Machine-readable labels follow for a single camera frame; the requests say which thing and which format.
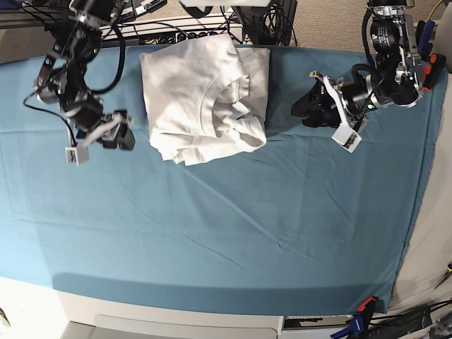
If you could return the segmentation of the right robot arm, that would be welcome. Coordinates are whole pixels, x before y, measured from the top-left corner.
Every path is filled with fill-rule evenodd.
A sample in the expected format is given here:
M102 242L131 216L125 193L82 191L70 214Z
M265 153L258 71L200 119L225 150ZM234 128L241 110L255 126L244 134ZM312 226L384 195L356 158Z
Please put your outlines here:
M42 103L58 105L57 117L69 139L67 163L87 162L88 146L95 142L107 149L133 150L135 146L127 111L106 114L100 97L116 87L124 70L126 42L118 22L126 5L126 1L70 1L69 19L51 29L55 43L45 57L32 95ZM101 50L103 26L117 35L119 63L113 81L93 90L86 85L85 74Z

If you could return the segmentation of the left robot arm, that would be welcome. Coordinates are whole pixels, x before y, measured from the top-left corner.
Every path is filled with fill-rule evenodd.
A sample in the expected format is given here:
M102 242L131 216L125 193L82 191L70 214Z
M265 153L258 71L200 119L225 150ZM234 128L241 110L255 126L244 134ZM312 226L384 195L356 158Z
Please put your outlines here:
M312 71L316 82L293 104L291 115L307 127L333 128L332 139L353 153L362 141L367 112L415 106L424 94L422 58L407 7L406 1L368 1L362 21L366 63L355 64L350 79Z

